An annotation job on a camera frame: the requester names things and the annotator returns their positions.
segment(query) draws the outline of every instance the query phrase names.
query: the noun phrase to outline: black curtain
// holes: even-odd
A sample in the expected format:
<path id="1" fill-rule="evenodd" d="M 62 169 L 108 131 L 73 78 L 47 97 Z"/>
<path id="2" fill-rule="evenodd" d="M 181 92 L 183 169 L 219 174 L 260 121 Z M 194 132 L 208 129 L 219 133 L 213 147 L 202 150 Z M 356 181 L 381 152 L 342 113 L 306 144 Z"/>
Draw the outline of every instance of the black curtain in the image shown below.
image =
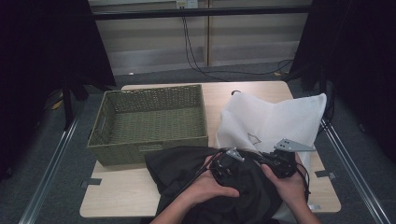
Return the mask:
<path id="1" fill-rule="evenodd" d="M 313 4 L 326 4 L 314 0 Z M 330 80 L 385 154 L 396 162 L 396 1 L 349 0 L 327 14 L 309 14 L 289 79 L 309 90 Z"/>
<path id="2" fill-rule="evenodd" d="M 115 85 L 87 0 L 3 1 L 0 176 L 23 152 L 49 94 L 63 87 L 80 100 L 84 84 Z"/>

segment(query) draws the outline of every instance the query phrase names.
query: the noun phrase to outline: person's left hand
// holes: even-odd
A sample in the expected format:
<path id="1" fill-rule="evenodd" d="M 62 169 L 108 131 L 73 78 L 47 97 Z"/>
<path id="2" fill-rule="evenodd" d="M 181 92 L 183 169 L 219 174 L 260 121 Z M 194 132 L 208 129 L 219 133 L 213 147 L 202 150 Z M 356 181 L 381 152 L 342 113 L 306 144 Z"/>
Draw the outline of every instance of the person's left hand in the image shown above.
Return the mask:
<path id="1" fill-rule="evenodd" d="M 239 192 L 236 189 L 219 185 L 213 177 L 212 172 L 207 170 L 198 176 L 198 178 L 179 196 L 194 206 L 217 196 L 239 197 Z"/>

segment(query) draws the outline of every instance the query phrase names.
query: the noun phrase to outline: fabric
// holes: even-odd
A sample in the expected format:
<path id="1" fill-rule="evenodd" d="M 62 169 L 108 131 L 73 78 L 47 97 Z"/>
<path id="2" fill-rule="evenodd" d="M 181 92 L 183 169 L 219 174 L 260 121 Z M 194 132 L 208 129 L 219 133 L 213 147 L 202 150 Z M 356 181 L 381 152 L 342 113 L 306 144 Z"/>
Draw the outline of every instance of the fabric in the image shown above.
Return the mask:
<path id="1" fill-rule="evenodd" d="M 161 194 L 157 215 L 192 179 L 205 158 L 215 152 L 216 149 L 211 147 L 175 147 L 146 155 L 146 165 Z M 217 197 L 198 204 L 185 216 L 183 223 L 254 224 L 269 221 L 282 200 L 262 169 L 254 161 L 245 159 L 238 167 L 236 181 L 242 189 L 239 198 Z"/>
<path id="2" fill-rule="evenodd" d="M 326 105 L 326 95 L 286 100 L 277 104 L 236 92 L 221 111 L 216 147 L 239 147 L 271 152 L 283 138 L 312 147 Z M 304 167 L 311 166 L 310 152 L 298 152 Z M 275 219 L 295 222 L 283 204 Z"/>

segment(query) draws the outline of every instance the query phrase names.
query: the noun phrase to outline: metal rail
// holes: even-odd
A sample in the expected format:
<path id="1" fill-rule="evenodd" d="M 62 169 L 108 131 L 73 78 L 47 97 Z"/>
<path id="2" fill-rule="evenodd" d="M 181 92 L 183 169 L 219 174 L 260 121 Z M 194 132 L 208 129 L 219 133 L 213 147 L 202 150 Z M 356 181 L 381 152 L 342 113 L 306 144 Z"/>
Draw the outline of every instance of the metal rail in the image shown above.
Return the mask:
<path id="1" fill-rule="evenodd" d="M 387 216 L 385 209 L 383 208 L 381 202 L 373 193 L 370 186 L 367 184 L 355 162 L 349 156 L 346 147 L 342 143 L 340 137 L 335 131 L 334 127 L 330 123 L 326 123 L 325 120 L 321 121 L 321 125 L 326 131 L 327 136 L 332 142 L 332 146 L 335 149 L 341 162 L 344 164 L 346 171 L 348 172 L 352 182 L 355 184 L 356 189 L 361 195 L 364 203 L 372 214 L 374 220 L 378 224 L 390 224 L 390 219 Z"/>
<path id="2" fill-rule="evenodd" d="M 77 115 L 73 122 L 71 123 L 68 130 L 64 131 L 62 138 L 55 149 L 54 155 L 49 162 L 49 166 L 47 167 L 46 172 L 41 178 L 40 183 L 38 184 L 37 189 L 35 190 L 35 194 L 27 205 L 26 209 L 23 212 L 23 215 L 20 219 L 20 224 L 33 224 L 40 212 L 41 206 L 50 190 L 51 183 L 56 175 L 58 167 L 62 161 L 62 157 L 67 149 L 67 146 L 70 142 L 70 139 L 73 136 L 73 133 L 77 127 L 78 119 L 82 114 L 85 102 L 82 103 L 81 107 L 78 109 Z"/>
<path id="3" fill-rule="evenodd" d="M 222 8 L 187 8 L 125 12 L 93 12 L 92 16 L 97 21 L 149 19 L 171 17 L 201 17 L 201 16 L 232 16 L 232 15 L 258 15 L 258 14 L 290 14 L 321 12 L 332 10 L 334 6 L 288 6 L 288 7 L 222 7 Z"/>

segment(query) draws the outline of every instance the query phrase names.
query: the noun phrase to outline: black object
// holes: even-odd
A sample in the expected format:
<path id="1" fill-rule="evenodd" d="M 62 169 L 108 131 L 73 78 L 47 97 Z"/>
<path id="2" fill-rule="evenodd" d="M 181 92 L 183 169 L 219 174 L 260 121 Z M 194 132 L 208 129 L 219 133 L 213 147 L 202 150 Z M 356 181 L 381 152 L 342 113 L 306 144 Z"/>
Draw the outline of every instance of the black object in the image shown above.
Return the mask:
<path id="1" fill-rule="evenodd" d="M 396 32 L 389 29 L 396 26 L 396 4 L 388 0 L 312 3 L 326 4 L 336 4 L 341 10 L 308 14 L 289 79 L 300 77 L 308 91 L 320 79 L 330 80 L 337 96 L 396 162 L 396 150 L 389 140 L 396 138 Z"/>
<path id="2" fill-rule="evenodd" d="M 218 149 L 175 147 L 146 154 L 146 165 L 161 194 L 157 215 Z M 197 204 L 183 223 L 266 223 L 282 204 L 274 184 L 254 160 L 246 159 L 235 173 L 243 192 L 239 198 L 216 197 Z"/>
<path id="3" fill-rule="evenodd" d="M 237 151 L 244 159 L 250 158 L 259 164 L 267 164 L 278 178 L 291 177 L 296 173 L 297 163 L 295 161 L 294 152 L 278 149 L 271 153 L 256 153 L 242 149 Z M 210 170 L 220 185 L 232 187 L 242 192 L 243 187 L 238 184 L 238 176 L 236 176 L 242 162 L 243 161 L 236 160 L 228 154 L 223 153 L 217 159 L 213 160 L 210 165 Z"/>
<path id="4" fill-rule="evenodd" d="M 86 0 L 2 2 L 0 178 L 28 148 L 53 91 L 64 89 L 67 129 L 73 119 L 71 92 L 84 100 L 83 85 L 115 85 L 94 19 L 70 19 L 90 13 Z"/>

